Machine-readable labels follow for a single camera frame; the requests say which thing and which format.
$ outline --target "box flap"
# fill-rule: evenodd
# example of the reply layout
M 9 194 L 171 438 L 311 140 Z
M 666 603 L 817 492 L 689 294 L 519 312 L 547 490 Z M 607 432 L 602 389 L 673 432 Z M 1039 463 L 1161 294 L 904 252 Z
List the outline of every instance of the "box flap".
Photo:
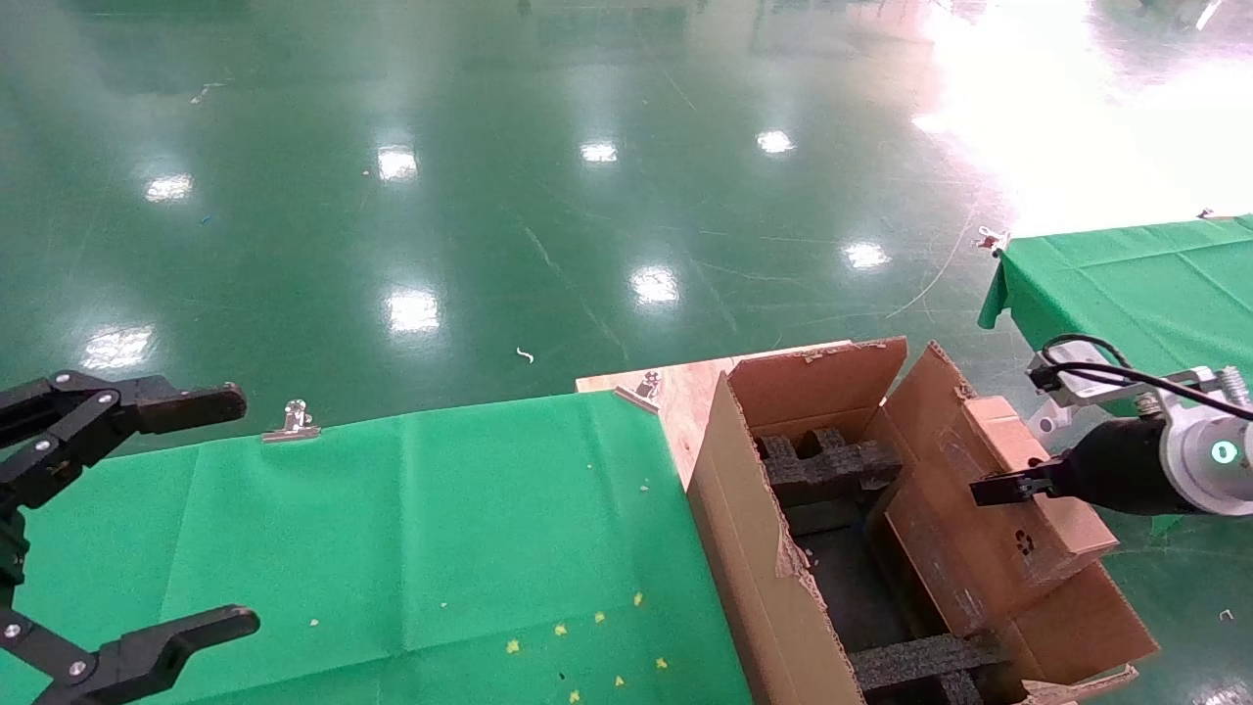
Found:
M 1100 563 L 996 631 L 1014 654 L 1020 677 L 1050 682 L 1079 682 L 1158 651 Z
M 903 337 L 809 348 L 741 361 L 730 373 L 730 388 L 752 430 L 860 411 L 846 417 L 861 425 L 856 436 L 887 394 L 905 357 Z
M 863 705 L 725 376 L 688 497 L 754 696 L 773 705 Z
M 971 399 L 965 404 L 965 413 L 975 422 L 974 430 L 1000 461 L 1004 472 L 1025 471 L 1031 458 L 1049 458 L 1049 452 L 1031 436 L 1005 398 Z M 1114 533 L 1086 502 L 1074 497 L 1050 500 L 1037 495 L 1035 505 L 1048 526 L 1058 533 L 1059 541 L 1071 550 L 1083 552 L 1096 547 L 1108 551 L 1118 546 Z
M 883 407 L 911 461 L 887 518 L 949 629 L 961 636 L 1012 619 L 1118 545 L 1083 502 L 1049 511 L 1039 503 L 975 505 L 970 482 L 1036 451 L 1004 401 L 971 407 L 974 399 L 932 342 Z

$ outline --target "cardboard box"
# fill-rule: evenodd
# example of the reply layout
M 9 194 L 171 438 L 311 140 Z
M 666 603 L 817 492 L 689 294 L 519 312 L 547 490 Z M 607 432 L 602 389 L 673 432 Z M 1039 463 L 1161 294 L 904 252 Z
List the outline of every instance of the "cardboard box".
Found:
M 843 343 L 744 361 L 717 383 L 688 498 L 754 699 L 863 702 L 754 445 L 818 428 L 897 448 L 878 522 L 952 634 L 995 635 L 1020 695 L 1066 702 L 1134 677 L 1157 644 L 1098 561 L 1116 545 L 1108 528 L 1074 500 L 975 507 L 969 481 L 1046 456 L 935 343 L 885 399 L 905 359 L 903 338 Z

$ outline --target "glossy floor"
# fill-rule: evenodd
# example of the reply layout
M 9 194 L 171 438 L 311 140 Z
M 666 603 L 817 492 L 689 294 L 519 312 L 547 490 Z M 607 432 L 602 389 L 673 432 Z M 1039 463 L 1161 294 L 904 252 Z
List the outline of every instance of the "glossy floor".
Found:
M 979 227 L 1253 209 L 1250 18 L 4 0 L 0 386 L 75 367 L 248 392 L 247 421 L 137 451 L 261 433 L 293 397 L 341 425 L 905 333 L 1026 411 L 1026 344 L 975 326 Z M 1110 700 L 1253 701 L 1249 525 L 1111 523 L 1164 654 Z

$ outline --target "green table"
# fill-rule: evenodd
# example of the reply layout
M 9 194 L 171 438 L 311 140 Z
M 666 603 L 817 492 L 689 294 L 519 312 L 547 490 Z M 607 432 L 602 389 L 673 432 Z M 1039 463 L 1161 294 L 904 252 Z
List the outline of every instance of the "green table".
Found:
M 261 615 L 153 705 L 749 704 L 660 425 L 611 393 L 119 458 L 29 518 L 16 609 L 84 646 Z
M 1253 215 L 1014 239 L 979 324 L 1005 308 L 1035 348 L 1086 332 L 1152 374 L 1253 374 Z

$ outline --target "metal bracket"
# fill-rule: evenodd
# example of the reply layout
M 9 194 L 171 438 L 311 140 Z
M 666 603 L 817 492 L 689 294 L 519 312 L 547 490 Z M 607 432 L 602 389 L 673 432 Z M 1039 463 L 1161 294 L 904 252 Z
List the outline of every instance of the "metal bracket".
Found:
M 1031 414 L 1031 418 L 1027 419 L 1026 428 L 1040 442 L 1040 446 L 1048 448 L 1049 443 L 1061 430 L 1074 423 L 1078 409 L 1078 407 L 1063 407 L 1049 397 L 1035 411 L 1035 414 Z
M 313 426 L 313 417 L 306 413 L 307 406 L 303 399 L 292 399 L 283 407 L 283 428 L 261 435 L 262 443 L 283 443 L 284 441 L 303 441 L 317 438 L 322 435 L 320 427 Z
M 1000 233 L 985 225 L 979 225 L 979 234 L 980 239 L 975 240 L 975 245 L 982 249 L 990 249 L 992 252 L 992 257 L 1000 257 L 1001 252 L 1009 247 L 1010 237 L 1012 237 L 1010 230 Z
M 1197 217 L 1203 220 L 1234 220 L 1237 218 L 1237 215 L 1220 215 L 1215 213 L 1213 208 L 1202 208 L 1200 214 Z
M 1059 363 L 1083 362 L 1109 364 L 1109 362 L 1100 354 L 1100 349 L 1098 349 L 1095 344 L 1080 339 L 1071 339 L 1054 346 L 1053 358 Z M 1044 371 L 1048 367 L 1049 363 L 1044 359 L 1044 356 L 1040 354 L 1040 352 L 1036 352 L 1035 357 L 1031 359 L 1031 364 L 1027 367 L 1027 376 L 1030 377 L 1031 373 Z M 1165 376 L 1164 379 L 1190 386 L 1198 392 L 1204 392 L 1207 394 L 1219 388 L 1219 383 L 1215 381 L 1214 374 L 1209 368 L 1204 367 L 1180 371 L 1178 373 Z M 1059 383 L 1056 389 L 1037 388 L 1037 393 L 1049 394 L 1058 407 L 1061 408 L 1094 407 L 1098 404 L 1118 402 L 1120 399 L 1134 399 L 1145 392 L 1155 392 L 1152 386 L 1144 383 L 1131 383 L 1124 387 L 1084 379 L 1075 377 L 1071 373 L 1058 373 L 1056 382 Z
M 649 371 L 644 373 L 643 379 L 635 386 L 635 389 L 626 389 L 623 386 L 614 388 L 614 394 L 621 397 L 623 399 L 630 402 L 632 404 L 644 409 L 649 414 L 657 414 L 662 411 L 658 404 L 657 398 L 662 393 L 662 374 L 657 371 Z

